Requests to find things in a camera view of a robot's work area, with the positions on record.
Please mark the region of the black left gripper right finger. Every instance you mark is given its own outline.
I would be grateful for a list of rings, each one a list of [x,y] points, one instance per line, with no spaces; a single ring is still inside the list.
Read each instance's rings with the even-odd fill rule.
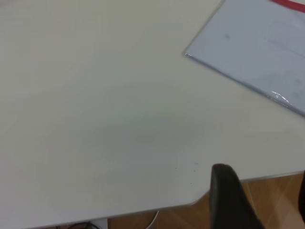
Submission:
[[[298,196],[298,209],[301,215],[305,215],[305,175],[303,175]]]

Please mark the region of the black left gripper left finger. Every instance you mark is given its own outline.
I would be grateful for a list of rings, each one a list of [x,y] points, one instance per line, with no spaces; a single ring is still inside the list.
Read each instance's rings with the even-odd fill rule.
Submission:
[[[241,182],[232,167],[212,166],[210,182],[210,226],[212,229],[263,229]]]

